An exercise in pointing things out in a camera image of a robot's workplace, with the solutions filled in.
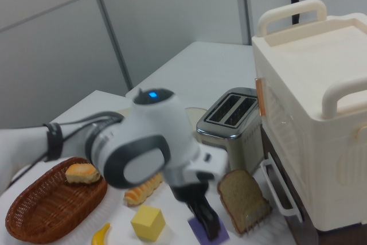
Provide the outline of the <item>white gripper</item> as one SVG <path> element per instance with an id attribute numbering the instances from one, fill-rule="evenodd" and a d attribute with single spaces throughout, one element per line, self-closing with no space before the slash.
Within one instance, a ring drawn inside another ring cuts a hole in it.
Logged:
<path id="1" fill-rule="evenodd" d="M 174 197 L 185 202 L 202 224 L 209 240 L 219 236 L 221 226 L 205 193 L 209 182 L 218 182 L 224 175 L 227 164 L 228 155 L 224 149 L 189 143 L 174 147 L 170 161 L 165 166 L 165 182 Z"/>

